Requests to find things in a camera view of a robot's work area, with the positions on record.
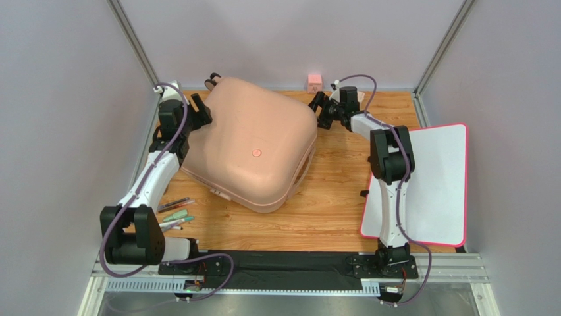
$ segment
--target pink border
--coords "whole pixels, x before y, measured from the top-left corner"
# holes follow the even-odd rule
[[[423,244],[427,245],[436,245],[436,246],[447,246],[447,247],[460,247],[463,246],[466,242],[466,232],[468,230],[468,149],[469,149],[469,128],[464,123],[454,123],[454,124],[445,124],[445,125],[437,125],[431,126],[426,128],[416,128],[414,130],[428,130],[430,128],[440,128],[440,127],[447,127],[447,126],[456,126],[456,125],[463,125],[466,128],[466,176],[465,183],[464,183],[464,239],[457,245],[450,245],[450,244],[441,244],[438,242],[422,242]],[[370,181],[368,182],[368,188],[370,188],[370,184],[372,183],[373,176],[370,175]],[[364,224],[364,213],[366,212],[366,201],[364,202],[364,209],[362,211],[362,220],[360,221],[360,227],[358,228],[358,233],[360,236],[367,238],[367,239],[378,239],[377,237],[366,236],[362,234],[362,225]]]

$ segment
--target pink box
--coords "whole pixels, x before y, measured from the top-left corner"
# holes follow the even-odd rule
[[[310,94],[316,94],[318,91],[323,89],[323,83],[321,81],[320,74],[309,74],[307,76],[307,92]]]

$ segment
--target pink suitcase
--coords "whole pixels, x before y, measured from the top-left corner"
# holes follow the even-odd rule
[[[304,179],[317,119],[306,105],[237,78],[214,78],[213,122],[189,136],[181,170],[222,198],[269,213]]]

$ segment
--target wooden surface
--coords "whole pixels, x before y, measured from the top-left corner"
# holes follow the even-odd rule
[[[209,94],[196,92],[203,100]],[[313,98],[300,91],[282,93],[305,104]],[[362,107],[369,97],[367,93]],[[377,92],[369,111],[387,123],[419,128],[408,92]],[[333,122],[330,130],[318,129],[315,155],[297,193],[269,214],[228,202],[180,171],[171,180],[161,204],[186,196],[196,199],[188,206],[189,215],[195,219],[184,223],[183,230],[165,234],[197,238],[199,249],[209,250],[375,251],[377,241],[359,233],[365,202],[359,193],[368,187],[368,155],[369,142],[339,122]],[[158,215],[158,220],[174,211]],[[431,249],[455,252],[451,247]],[[423,249],[412,245],[412,251]]]

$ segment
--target black wheel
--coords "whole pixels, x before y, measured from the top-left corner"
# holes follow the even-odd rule
[[[222,78],[222,76],[217,74],[216,72],[211,73],[211,80],[214,79],[214,77]]]
[[[215,86],[216,86],[216,81],[212,79],[205,80],[205,87],[207,87],[208,90],[212,91],[212,89],[214,89]]]

